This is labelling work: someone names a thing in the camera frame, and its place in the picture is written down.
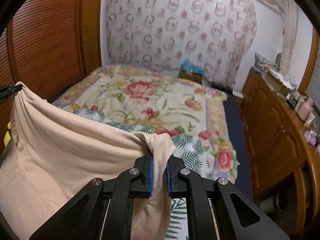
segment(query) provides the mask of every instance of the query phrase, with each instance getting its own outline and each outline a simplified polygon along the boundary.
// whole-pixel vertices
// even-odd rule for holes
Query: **wooden dresser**
[[[259,202],[274,194],[291,178],[296,188],[297,217],[293,232],[297,233],[320,207],[318,151],[302,139],[306,130],[296,112],[252,70],[243,95],[240,112],[251,161],[254,200]],[[311,203],[306,200],[305,171],[310,172],[312,180]]]

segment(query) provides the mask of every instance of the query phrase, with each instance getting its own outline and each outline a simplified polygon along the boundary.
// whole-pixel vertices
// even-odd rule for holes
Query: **bed sheet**
[[[67,90],[53,105],[128,132],[169,133],[175,156],[203,177],[233,183],[239,162],[228,137],[227,95],[189,80],[108,65]],[[186,202],[172,200],[166,239],[186,239]]]

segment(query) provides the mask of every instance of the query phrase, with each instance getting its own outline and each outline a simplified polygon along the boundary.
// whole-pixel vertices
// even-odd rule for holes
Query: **navy blue mattress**
[[[233,148],[236,150],[237,160],[240,163],[235,185],[244,195],[252,199],[252,180],[247,145],[240,113],[232,94],[228,94],[228,99],[223,102],[223,106],[229,138]]]

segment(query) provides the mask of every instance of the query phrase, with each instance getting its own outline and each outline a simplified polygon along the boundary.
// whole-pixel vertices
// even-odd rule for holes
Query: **beige cloth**
[[[134,201],[132,239],[164,238],[171,201],[163,174],[175,150],[168,134],[127,133],[84,119],[43,101],[25,85],[14,98],[11,124],[17,146],[0,169],[0,209],[21,240],[92,178],[112,179],[132,168],[147,146],[154,155],[153,192]]]

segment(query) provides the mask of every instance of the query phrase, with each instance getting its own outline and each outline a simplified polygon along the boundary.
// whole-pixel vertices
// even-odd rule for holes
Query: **pink bottle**
[[[313,101],[311,98],[308,98],[306,102],[302,104],[300,109],[298,110],[298,116],[300,119],[305,122],[311,112],[311,106],[313,105]]]

